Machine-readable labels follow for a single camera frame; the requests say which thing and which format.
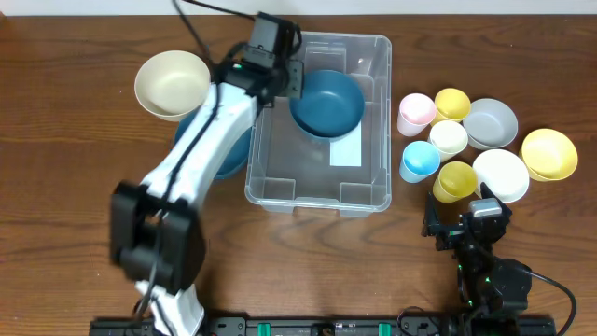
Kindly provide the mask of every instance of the brown wooden surface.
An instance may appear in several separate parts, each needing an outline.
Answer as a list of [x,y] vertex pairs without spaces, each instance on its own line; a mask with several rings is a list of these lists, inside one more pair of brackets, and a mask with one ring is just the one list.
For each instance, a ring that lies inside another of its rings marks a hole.
[[[455,86],[516,111],[520,135],[566,133],[580,164],[556,183],[532,182],[512,204],[496,246],[576,293],[571,335],[597,335],[597,19],[594,17],[300,17],[305,31],[381,34],[393,43],[393,201],[365,219],[299,209],[273,214],[244,197],[244,173],[210,190],[209,239],[197,285],[208,308],[250,315],[397,315],[457,304],[455,261],[420,236],[432,179],[397,174],[404,146],[396,107],[407,93]],[[192,19],[219,59],[249,22]],[[196,49],[176,17],[8,18],[0,26],[0,334],[84,335],[98,315],[128,315],[138,299],[107,259],[108,200],[164,158],[175,123],[134,98],[139,66]],[[469,149],[463,160],[472,162]],[[444,207],[452,215],[457,208]],[[558,327],[569,302],[534,281],[530,312]]]

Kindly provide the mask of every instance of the yellow bowl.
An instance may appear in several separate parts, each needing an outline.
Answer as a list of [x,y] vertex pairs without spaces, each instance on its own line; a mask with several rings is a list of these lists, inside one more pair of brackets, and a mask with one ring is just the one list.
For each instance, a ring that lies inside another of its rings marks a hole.
[[444,89],[436,95],[436,117],[431,121],[435,125],[442,120],[461,121],[470,113],[470,99],[458,89]]
[[477,187],[477,174],[464,162],[447,163],[433,184],[433,194],[442,203],[456,202],[472,194]]
[[520,157],[535,181],[559,181],[578,166],[578,153],[568,137],[551,129],[529,133],[522,142]]

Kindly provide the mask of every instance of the white paper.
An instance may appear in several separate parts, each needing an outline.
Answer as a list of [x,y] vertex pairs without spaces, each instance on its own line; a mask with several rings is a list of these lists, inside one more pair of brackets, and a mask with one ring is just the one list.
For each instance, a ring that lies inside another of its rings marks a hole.
[[361,166],[361,123],[341,139],[329,144],[329,165],[339,167]]

